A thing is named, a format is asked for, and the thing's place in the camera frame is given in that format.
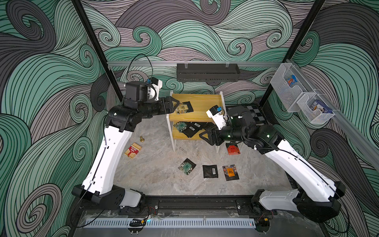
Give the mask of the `red tea bag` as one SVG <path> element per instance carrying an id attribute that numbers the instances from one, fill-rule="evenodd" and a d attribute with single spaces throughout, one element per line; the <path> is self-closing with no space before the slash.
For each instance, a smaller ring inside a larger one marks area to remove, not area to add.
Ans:
<path id="1" fill-rule="evenodd" d="M 226 143 L 227 151 L 230 156 L 240 155 L 240 150 L 237 143 Z"/>

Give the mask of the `green jasmine tea bag top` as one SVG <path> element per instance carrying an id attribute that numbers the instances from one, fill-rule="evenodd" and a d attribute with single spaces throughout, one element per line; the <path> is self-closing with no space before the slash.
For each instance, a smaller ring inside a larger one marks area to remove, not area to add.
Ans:
<path id="1" fill-rule="evenodd" d="M 184 174 L 189 175 L 193 169 L 196 167 L 196 164 L 190 159 L 185 159 L 178 167 Z"/>

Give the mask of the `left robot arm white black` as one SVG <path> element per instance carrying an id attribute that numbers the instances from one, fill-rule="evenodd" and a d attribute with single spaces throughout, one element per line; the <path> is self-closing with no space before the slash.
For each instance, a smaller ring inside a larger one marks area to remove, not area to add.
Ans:
<path id="1" fill-rule="evenodd" d="M 114 175 L 123 149 L 142 119 L 171 114 L 179 104 L 179 100 L 167 96 L 152 102 L 124 99 L 122 104 L 111 108 L 92 168 L 84 181 L 73 187 L 72 195 L 88 200 L 102 209 L 140 206 L 142 193 L 114 185 Z"/>

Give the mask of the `yellow oolong tea bag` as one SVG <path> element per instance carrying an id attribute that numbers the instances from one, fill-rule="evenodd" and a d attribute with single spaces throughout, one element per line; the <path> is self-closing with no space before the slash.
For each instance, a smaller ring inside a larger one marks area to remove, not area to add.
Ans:
<path id="1" fill-rule="evenodd" d="M 189 101 L 187 102 L 181 102 L 180 105 L 176 108 L 176 114 L 186 114 L 193 112 L 193 107 Z"/>

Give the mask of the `black tea bag barcode top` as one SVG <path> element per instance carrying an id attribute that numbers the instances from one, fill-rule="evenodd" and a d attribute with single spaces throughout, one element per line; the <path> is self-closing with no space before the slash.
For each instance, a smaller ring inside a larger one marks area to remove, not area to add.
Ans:
<path id="1" fill-rule="evenodd" d="M 217 165 L 203 165 L 203 178 L 218 178 Z"/>

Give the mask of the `black orange tea bag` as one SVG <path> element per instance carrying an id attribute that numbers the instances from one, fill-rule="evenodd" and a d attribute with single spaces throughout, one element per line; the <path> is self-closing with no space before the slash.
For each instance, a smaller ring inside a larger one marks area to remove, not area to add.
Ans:
<path id="1" fill-rule="evenodd" d="M 235 165 L 223 166 L 226 181 L 239 180 L 239 174 Z"/>

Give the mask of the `green jasmine tea bag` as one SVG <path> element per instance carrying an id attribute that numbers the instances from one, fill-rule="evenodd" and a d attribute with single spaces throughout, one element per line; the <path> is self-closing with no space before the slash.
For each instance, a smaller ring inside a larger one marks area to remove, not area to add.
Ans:
<path id="1" fill-rule="evenodd" d="M 196 167 L 196 164 L 190 159 L 185 159 L 178 167 L 184 174 L 189 175 L 193 169 Z"/>
<path id="2" fill-rule="evenodd" d="M 187 123 L 186 122 L 177 122 L 175 124 L 173 124 L 173 126 L 179 131 L 179 132 L 183 132 L 187 129 Z"/>

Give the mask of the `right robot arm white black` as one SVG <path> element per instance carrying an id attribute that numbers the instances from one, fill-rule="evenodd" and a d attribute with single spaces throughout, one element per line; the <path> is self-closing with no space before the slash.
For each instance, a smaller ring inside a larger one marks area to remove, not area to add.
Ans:
<path id="1" fill-rule="evenodd" d="M 215 125 L 201 133 L 201 139 L 211 146 L 242 142 L 274 161 L 300 186 L 286 192 L 258 190 L 251 199 L 252 207 L 261 211 L 294 211 L 316 223 L 339 215 L 345 184 L 317 171 L 272 125 L 257 125 L 252 112 L 243 106 L 225 112 L 215 105 L 206 114 Z"/>

